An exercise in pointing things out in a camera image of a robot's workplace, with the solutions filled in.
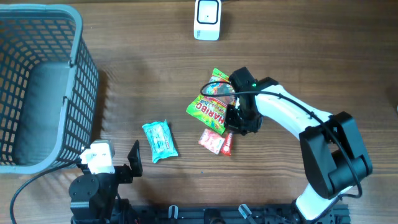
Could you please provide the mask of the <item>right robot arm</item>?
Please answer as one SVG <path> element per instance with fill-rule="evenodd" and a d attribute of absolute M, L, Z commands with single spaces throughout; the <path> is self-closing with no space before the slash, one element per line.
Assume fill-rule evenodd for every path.
<path fill-rule="evenodd" d="M 334 204 L 360 188 L 373 165 L 354 118 L 347 112 L 331 114 L 318 110 L 288 93 L 272 78 L 256 80 L 246 67 L 228 78 L 237 103 L 226 109 L 224 125 L 246 135 L 261 128 L 268 117 L 300 142 L 308 185 L 293 202 L 292 216 L 315 223 Z"/>

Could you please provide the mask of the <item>red Nescafe coffee stick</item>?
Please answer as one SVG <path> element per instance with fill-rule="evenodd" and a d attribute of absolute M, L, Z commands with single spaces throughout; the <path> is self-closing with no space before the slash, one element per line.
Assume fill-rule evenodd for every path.
<path fill-rule="evenodd" d="M 233 133 L 228 133 L 224 139 L 224 143 L 221 147 L 221 153 L 226 156 L 231 155 L 232 150 L 232 142 L 233 142 Z"/>

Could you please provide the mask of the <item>teal tissue pack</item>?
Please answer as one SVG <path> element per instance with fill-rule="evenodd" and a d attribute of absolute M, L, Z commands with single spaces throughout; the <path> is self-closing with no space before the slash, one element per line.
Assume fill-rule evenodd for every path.
<path fill-rule="evenodd" d="M 152 152 L 152 162 L 156 164 L 161 159 L 177 157 L 172 133 L 167 120 L 155 121 L 142 126 Z"/>

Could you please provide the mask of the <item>red white snack packet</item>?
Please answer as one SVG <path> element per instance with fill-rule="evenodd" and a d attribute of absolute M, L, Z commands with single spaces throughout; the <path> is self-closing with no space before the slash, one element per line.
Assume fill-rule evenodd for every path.
<path fill-rule="evenodd" d="M 198 143 L 212 153 L 219 154 L 224 143 L 224 138 L 210 129 L 205 129 Z"/>

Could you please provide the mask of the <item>green Haribo gummy bag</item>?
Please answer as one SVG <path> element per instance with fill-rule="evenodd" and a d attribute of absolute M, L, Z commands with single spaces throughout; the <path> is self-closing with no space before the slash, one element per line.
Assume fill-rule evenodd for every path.
<path fill-rule="evenodd" d="M 229 76 L 221 70 L 214 68 L 209 82 L 228 82 Z M 225 83 L 213 83 L 208 85 L 204 91 L 209 95 L 220 95 L 234 93 L 233 88 Z M 235 105 L 235 96 L 208 97 L 198 95 L 187 107 L 186 112 L 194 118 L 205 123 L 218 134 L 225 131 L 224 117 L 227 105 Z"/>

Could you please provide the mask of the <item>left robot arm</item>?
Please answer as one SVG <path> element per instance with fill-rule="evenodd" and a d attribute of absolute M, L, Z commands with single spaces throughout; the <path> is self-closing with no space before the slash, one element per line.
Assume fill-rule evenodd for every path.
<path fill-rule="evenodd" d="M 121 184 L 131 184 L 142 176 L 139 141 L 127 155 L 128 164 L 113 165 L 114 146 L 109 140 L 95 140 L 80 155 L 83 174 L 69 187 L 72 223 L 140 223 L 128 199 L 118 192 Z"/>

